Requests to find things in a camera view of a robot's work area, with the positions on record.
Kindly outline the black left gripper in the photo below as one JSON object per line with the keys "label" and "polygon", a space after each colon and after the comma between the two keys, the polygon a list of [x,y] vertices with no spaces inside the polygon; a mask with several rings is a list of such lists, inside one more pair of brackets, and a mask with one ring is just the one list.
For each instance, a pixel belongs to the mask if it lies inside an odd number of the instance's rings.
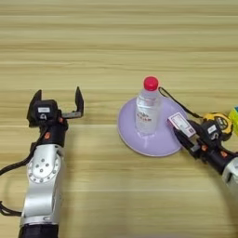
{"label": "black left gripper", "polygon": [[[27,112],[27,120],[30,125],[38,125],[39,122],[36,120],[34,115],[33,105],[42,99],[42,90],[38,90],[29,105]],[[74,99],[76,110],[72,112],[64,112],[62,117],[64,119],[76,119],[84,116],[84,99],[79,87],[75,90],[75,99]],[[65,135],[68,130],[68,122],[64,119],[57,121],[52,126],[41,126],[40,127],[40,145],[45,144],[57,144],[61,147],[64,147]]]}

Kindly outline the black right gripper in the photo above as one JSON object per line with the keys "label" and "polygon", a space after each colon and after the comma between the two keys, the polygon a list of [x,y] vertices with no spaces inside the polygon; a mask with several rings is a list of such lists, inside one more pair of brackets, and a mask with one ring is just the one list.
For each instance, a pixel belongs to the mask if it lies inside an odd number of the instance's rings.
{"label": "black right gripper", "polygon": [[[200,124],[193,120],[189,120],[189,124],[197,135],[203,135],[203,128]],[[180,144],[187,151],[196,152],[195,158],[201,159],[204,163],[209,163],[219,174],[223,173],[229,162],[238,157],[238,152],[231,152],[225,149],[219,142],[210,145],[198,139],[198,145],[194,145],[181,130],[174,128],[174,133]]]}

